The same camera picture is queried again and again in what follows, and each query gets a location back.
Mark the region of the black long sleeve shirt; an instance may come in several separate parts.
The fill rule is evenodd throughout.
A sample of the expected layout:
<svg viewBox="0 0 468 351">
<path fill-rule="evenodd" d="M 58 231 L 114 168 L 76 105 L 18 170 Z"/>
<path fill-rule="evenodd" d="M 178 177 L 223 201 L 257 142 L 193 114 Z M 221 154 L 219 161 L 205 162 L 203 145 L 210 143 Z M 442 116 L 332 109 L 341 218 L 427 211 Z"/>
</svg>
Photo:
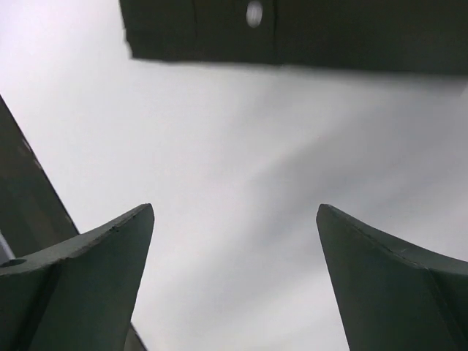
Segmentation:
<svg viewBox="0 0 468 351">
<path fill-rule="evenodd" d="M 467 76 L 465 1 L 120 2 L 132 56 Z"/>
</svg>

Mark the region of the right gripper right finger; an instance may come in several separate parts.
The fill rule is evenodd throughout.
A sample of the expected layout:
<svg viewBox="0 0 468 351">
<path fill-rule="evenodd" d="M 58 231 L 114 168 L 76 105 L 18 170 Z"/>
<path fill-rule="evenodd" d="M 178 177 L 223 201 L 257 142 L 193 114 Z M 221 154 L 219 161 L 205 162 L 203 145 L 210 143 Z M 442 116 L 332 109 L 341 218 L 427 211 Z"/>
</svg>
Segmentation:
<svg viewBox="0 0 468 351">
<path fill-rule="evenodd" d="M 351 350 L 467 349 L 467 262 L 331 205 L 316 222 Z"/>
</svg>

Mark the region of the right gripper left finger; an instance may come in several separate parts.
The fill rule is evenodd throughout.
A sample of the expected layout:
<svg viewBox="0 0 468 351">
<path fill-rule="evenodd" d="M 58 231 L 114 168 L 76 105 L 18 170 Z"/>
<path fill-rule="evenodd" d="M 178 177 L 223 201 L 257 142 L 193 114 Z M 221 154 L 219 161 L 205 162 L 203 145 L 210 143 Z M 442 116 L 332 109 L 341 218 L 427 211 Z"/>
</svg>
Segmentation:
<svg viewBox="0 0 468 351">
<path fill-rule="evenodd" d="M 1 265 L 1 349 L 122 350 L 153 228 L 143 204 Z"/>
</svg>

